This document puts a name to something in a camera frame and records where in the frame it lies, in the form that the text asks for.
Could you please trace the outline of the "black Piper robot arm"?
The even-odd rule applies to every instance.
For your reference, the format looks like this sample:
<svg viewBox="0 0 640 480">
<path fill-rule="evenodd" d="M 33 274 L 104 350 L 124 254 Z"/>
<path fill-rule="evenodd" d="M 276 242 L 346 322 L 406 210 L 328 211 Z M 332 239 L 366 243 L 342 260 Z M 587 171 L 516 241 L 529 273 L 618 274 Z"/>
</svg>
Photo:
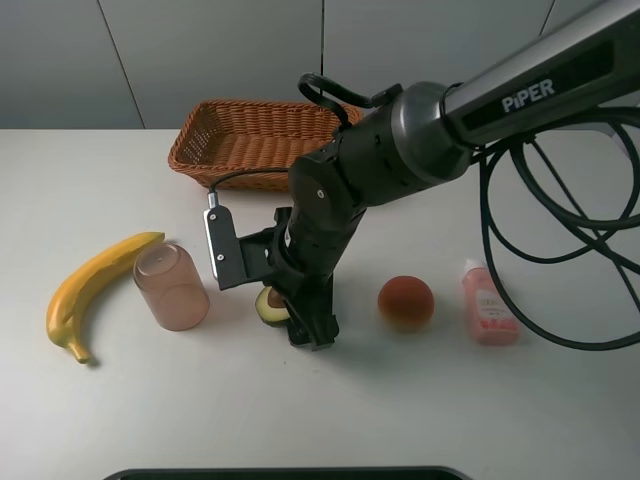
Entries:
<svg viewBox="0 0 640 480">
<path fill-rule="evenodd" d="M 475 78 L 452 86 L 419 82 L 367 98 L 307 74 L 300 91 L 337 116 L 345 104 L 369 110 L 343 121 L 332 141 L 296 159 L 288 172 L 293 204 L 277 213 L 272 286 L 288 310 L 294 345 L 324 347 L 338 325 L 332 312 L 334 269 L 365 211 L 460 177 L 477 165 L 487 187 L 509 155 L 533 196 L 581 242 L 581 252 L 607 257 L 622 277 L 636 262 L 608 240 L 635 228 L 632 193 L 615 220 L 565 209 L 540 187 L 524 156 L 538 133 L 606 123 L 621 139 L 637 126 L 635 107 L 612 100 L 639 86 L 639 5 L 606 1 L 522 48 Z"/>
</svg>

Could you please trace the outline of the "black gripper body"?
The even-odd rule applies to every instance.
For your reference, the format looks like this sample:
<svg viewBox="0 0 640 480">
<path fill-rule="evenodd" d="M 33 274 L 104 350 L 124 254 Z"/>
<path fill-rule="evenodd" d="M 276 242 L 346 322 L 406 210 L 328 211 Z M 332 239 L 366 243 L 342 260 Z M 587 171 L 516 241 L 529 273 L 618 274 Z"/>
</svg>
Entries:
<svg viewBox="0 0 640 480">
<path fill-rule="evenodd" d="M 333 312 L 333 274 L 365 211 L 330 230 L 323 230 L 296 207 L 275 212 L 276 225 L 283 227 L 272 250 L 277 275 L 271 284 L 286 308 L 302 315 L 305 308 L 325 307 Z"/>
</svg>

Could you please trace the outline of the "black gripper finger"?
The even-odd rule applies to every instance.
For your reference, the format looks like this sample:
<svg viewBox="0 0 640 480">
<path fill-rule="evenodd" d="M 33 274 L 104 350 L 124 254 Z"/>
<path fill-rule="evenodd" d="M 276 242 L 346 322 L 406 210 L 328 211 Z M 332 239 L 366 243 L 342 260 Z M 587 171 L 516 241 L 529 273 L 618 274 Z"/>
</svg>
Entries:
<svg viewBox="0 0 640 480">
<path fill-rule="evenodd" d="M 334 344 L 339 334 L 339 326 L 331 308 L 305 308 L 302 315 L 292 308 L 287 310 L 290 315 L 287 334 L 292 346 L 308 346 L 312 350 L 320 350 Z"/>
</svg>

